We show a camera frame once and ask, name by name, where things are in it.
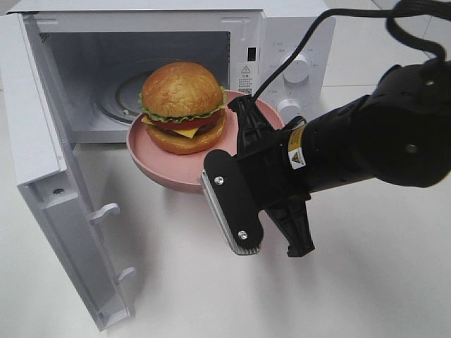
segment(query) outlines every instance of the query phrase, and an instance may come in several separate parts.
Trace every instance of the microwave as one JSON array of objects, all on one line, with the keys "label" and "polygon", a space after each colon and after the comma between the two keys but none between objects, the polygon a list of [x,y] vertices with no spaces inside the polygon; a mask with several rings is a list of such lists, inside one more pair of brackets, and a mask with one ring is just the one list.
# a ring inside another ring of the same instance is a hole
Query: microwave
[{"label": "microwave", "polygon": [[[136,270],[114,269],[97,225],[119,206],[94,209],[76,145],[125,142],[142,83],[167,63],[200,63],[252,94],[324,10],[320,0],[23,0],[0,18],[17,186],[100,330],[130,316],[121,281]],[[283,121],[319,114],[334,26],[320,25],[262,93]]]}]

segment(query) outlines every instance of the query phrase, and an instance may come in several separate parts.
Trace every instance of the microwave door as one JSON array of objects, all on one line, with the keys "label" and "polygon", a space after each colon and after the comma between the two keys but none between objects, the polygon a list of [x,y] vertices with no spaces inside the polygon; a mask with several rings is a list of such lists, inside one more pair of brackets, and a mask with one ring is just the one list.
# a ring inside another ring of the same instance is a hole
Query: microwave door
[{"label": "microwave door", "polygon": [[42,53],[31,16],[0,18],[0,65],[20,193],[100,330],[130,315],[119,282],[134,268],[116,273],[99,223],[115,204],[96,211],[58,110],[58,82]]}]

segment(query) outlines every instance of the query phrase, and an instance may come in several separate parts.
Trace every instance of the white knob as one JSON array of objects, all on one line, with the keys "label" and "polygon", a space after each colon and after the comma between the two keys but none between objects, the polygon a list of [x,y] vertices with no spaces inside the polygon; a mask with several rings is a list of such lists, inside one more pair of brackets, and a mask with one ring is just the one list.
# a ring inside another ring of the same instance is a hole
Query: white knob
[{"label": "white knob", "polygon": [[302,115],[300,102],[293,99],[285,99],[277,105],[277,111],[284,123],[289,122],[295,116]]},{"label": "white knob", "polygon": [[311,60],[308,55],[299,53],[292,63],[283,71],[283,78],[290,83],[299,83],[308,78]]}]

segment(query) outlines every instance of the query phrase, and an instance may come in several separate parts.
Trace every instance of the warning label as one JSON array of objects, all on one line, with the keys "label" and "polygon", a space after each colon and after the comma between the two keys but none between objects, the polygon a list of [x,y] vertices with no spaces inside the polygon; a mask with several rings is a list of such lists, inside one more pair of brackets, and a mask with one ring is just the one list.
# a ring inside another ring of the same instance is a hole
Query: warning label
[{"label": "warning label", "polygon": [[245,94],[252,94],[254,89],[255,62],[241,62],[237,64],[237,90]]},{"label": "warning label", "polygon": [[302,132],[305,125],[293,130],[288,140],[288,158],[290,159],[291,168],[299,169],[305,167],[304,155],[302,154]]}]

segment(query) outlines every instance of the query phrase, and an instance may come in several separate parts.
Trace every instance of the pink plate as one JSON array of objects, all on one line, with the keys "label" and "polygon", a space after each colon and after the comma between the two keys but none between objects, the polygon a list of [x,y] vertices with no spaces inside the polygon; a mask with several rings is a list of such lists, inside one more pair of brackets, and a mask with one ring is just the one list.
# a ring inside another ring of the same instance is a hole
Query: pink plate
[{"label": "pink plate", "polygon": [[[227,91],[228,102],[243,93]],[[283,121],[268,104],[257,100],[257,106],[270,124],[280,129]],[[227,122],[221,140],[211,149],[190,155],[176,155],[160,149],[146,133],[146,126],[141,122],[143,114],[132,123],[127,134],[127,147],[137,167],[150,179],[164,187],[198,194],[202,192],[200,175],[204,169],[204,157],[213,149],[223,149],[230,155],[237,152],[237,116],[225,108]]]}]

